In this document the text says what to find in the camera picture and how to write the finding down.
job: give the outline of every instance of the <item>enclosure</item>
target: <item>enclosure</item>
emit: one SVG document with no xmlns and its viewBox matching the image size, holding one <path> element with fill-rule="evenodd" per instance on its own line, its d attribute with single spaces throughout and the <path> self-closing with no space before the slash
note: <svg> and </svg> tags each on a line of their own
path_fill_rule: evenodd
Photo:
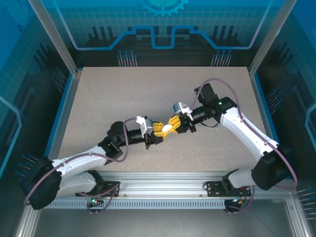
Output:
<svg viewBox="0 0 316 237">
<path fill-rule="evenodd" d="M 0 0 L 1 236 L 314 236 L 315 14 L 314 0 Z M 203 184 L 257 161 L 224 126 L 198 124 L 99 168 L 120 182 L 100 215 L 74 194 L 23 205 L 27 159 L 87 151 L 130 117 L 167 123 L 208 78 L 228 82 L 245 116 L 292 148 L 296 190 L 256 188 L 249 213 L 229 216 Z"/>
</svg>

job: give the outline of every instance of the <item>robotic arm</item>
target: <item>robotic arm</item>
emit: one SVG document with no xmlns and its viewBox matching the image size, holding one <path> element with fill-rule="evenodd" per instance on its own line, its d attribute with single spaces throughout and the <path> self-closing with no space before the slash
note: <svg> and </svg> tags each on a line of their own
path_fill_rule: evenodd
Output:
<svg viewBox="0 0 316 237">
<path fill-rule="evenodd" d="M 237 104 L 230 98 L 219 99 L 209 83 L 196 88 L 195 92 L 202 106 L 191 110 L 181 102 L 176 103 L 173 106 L 175 115 L 166 125 L 147 117 L 137 117 L 135 120 L 140 124 L 140 129 L 128 131 L 126 122 L 117 121 L 107 132 L 108 136 L 89 151 L 63 159 L 39 159 L 20 184 L 32 207 L 41 209 L 55 198 L 79 192 L 98 195 L 106 187 L 94 169 L 125 160 L 129 145 L 145 143 L 148 149 L 150 145 L 163 142 L 169 133 L 196 132 L 195 125 L 210 118 L 234 133 L 258 161 L 251 170 L 234 170 L 223 177 L 222 184 L 227 193 L 231 189 L 255 185 L 268 190 L 289 176 L 286 164 L 275 149 L 287 157 L 290 149 L 266 136 L 244 115 L 240 116 Z M 125 156 L 118 160 L 123 154 L 120 147 L 125 145 Z"/>
</svg>

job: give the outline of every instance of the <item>work surface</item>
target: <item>work surface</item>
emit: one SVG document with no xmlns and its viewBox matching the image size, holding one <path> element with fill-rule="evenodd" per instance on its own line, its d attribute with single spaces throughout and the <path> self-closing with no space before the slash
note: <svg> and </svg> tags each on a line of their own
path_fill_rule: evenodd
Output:
<svg viewBox="0 0 316 237">
<path fill-rule="evenodd" d="M 237 92 L 243 113 L 264 131 L 246 67 L 126 67 L 84 68 L 61 145 L 59 157 L 68 157 L 96 146 L 111 124 L 136 116 L 167 123 L 173 104 L 194 101 L 194 89 L 208 78 L 221 78 Z M 230 90 L 211 82 L 219 98 Z M 214 125 L 214 119 L 205 121 Z M 135 122 L 127 129 L 137 129 Z M 145 144 L 130 146 L 123 163 L 102 167 L 108 171 L 231 171 L 252 168 L 255 159 L 227 128 L 196 125 L 197 132 L 169 134 L 146 150 Z"/>
</svg>

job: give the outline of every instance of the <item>gear logo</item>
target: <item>gear logo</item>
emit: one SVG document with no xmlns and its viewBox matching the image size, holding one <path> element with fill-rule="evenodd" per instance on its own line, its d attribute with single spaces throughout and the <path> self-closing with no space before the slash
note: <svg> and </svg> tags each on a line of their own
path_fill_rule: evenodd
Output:
<svg viewBox="0 0 316 237">
<path fill-rule="evenodd" d="M 184 9 L 186 3 L 189 3 L 189 0 L 142 0 L 141 2 L 143 10 L 147 10 L 149 14 L 153 13 L 155 17 L 178 14 L 178 10 Z"/>
<path fill-rule="evenodd" d="M 29 7 L 27 0 L 0 0 L 6 6 L 14 20 L 21 24 L 29 16 Z"/>
</svg>

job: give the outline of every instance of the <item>black cable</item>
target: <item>black cable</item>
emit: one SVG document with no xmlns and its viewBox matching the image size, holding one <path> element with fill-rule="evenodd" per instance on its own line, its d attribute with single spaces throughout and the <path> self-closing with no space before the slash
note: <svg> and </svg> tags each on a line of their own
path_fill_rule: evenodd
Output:
<svg viewBox="0 0 316 237">
<path fill-rule="evenodd" d="M 206 125 L 205 123 L 201 122 L 201 124 L 205 127 L 212 127 L 212 128 L 215 128 L 219 125 L 219 122 L 217 124 L 215 124 L 214 126 L 209 126 L 209 125 Z"/>
</svg>

